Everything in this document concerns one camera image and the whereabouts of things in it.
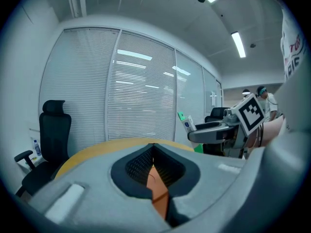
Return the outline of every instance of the office chair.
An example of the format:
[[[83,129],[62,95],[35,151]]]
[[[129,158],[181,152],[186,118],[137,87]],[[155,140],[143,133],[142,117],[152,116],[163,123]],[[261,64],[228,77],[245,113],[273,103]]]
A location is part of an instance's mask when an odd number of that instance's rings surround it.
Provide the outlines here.
[[[224,118],[224,110],[229,109],[228,107],[215,107],[212,109],[212,112],[210,113],[210,116],[207,116],[205,118],[205,122],[214,122],[223,120]]]
[[[33,195],[50,180],[54,179],[62,164],[69,159],[67,153],[71,116],[64,114],[64,100],[48,100],[43,105],[43,113],[39,117],[40,142],[42,157],[46,160],[34,166],[29,159],[33,151],[28,150],[17,155],[16,162],[25,159],[32,169],[22,181],[22,187]]]

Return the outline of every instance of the black mesh chair back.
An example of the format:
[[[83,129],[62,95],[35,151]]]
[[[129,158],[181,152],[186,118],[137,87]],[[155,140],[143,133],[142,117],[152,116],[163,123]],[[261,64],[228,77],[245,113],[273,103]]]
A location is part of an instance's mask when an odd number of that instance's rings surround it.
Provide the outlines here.
[[[39,118],[42,156],[56,166],[69,159],[67,143],[71,116],[64,114],[64,102],[64,100],[46,101]]]
[[[210,113],[210,116],[207,116],[205,118],[205,122],[207,122],[208,119],[222,120],[224,118],[225,109],[229,109],[229,108],[228,107],[215,107],[215,108],[213,108],[212,112]]]

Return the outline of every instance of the orange part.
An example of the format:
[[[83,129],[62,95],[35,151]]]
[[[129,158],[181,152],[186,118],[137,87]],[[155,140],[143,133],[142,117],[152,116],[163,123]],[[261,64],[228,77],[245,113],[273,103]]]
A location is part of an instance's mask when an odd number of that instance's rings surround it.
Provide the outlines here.
[[[147,188],[152,190],[152,204],[154,208],[165,219],[169,202],[169,191],[155,167],[152,167],[149,172]]]

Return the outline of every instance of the ceiling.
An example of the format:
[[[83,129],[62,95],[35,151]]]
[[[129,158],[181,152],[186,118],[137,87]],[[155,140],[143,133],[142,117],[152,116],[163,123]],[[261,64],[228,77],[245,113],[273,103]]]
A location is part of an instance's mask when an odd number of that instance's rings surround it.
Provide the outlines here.
[[[68,0],[49,3],[60,21],[72,18]],[[86,0],[86,10],[88,15],[126,15],[159,26],[196,48],[224,76],[258,69],[283,76],[282,11],[274,0]],[[246,58],[239,57],[231,37],[235,31]]]

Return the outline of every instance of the wooden table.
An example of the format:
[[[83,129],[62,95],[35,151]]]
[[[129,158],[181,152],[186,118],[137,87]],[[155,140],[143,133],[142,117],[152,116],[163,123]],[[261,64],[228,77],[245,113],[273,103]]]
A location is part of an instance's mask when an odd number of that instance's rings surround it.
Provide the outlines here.
[[[130,148],[136,145],[145,145],[149,143],[160,143],[167,144],[176,148],[180,148],[183,150],[194,151],[192,148],[179,144],[172,141],[161,140],[161,139],[153,139],[153,138],[124,138],[111,140],[107,142],[102,142],[100,144],[94,145],[92,147],[86,148],[74,156],[70,157],[63,166],[59,169],[56,174],[56,179],[62,174],[66,173],[68,170],[73,168],[74,166],[80,164],[81,162],[93,158],[98,155],[112,153],[118,150],[123,150],[126,148]],[[168,199],[169,194],[166,186],[161,180],[158,172],[153,167],[149,173],[147,187],[152,190],[152,202],[154,208],[159,212],[159,214],[165,218],[167,207],[168,207]]]

